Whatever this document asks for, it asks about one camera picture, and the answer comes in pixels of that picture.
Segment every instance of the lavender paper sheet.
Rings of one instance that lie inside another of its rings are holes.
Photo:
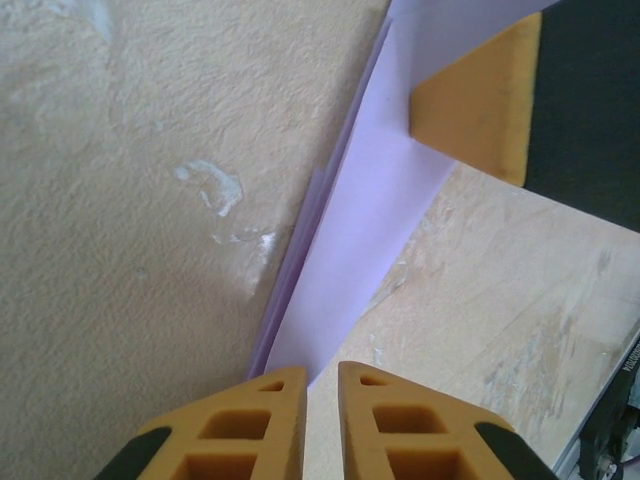
[[[313,241],[307,249],[292,238],[289,262],[304,264],[296,279],[285,257],[272,294],[279,308],[267,309],[250,376],[302,365],[317,378],[450,174],[453,160],[409,136],[411,89],[551,3],[391,3],[322,187],[310,189],[313,208],[298,220],[300,238]]]

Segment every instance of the plywood surface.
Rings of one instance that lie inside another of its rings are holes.
[[[96,5],[110,43],[76,16]],[[384,7],[2,4],[0,476],[89,478],[242,378]],[[492,408],[550,462],[640,327],[639,279],[637,234],[460,167],[336,361]],[[340,476],[335,365],[307,478]]]

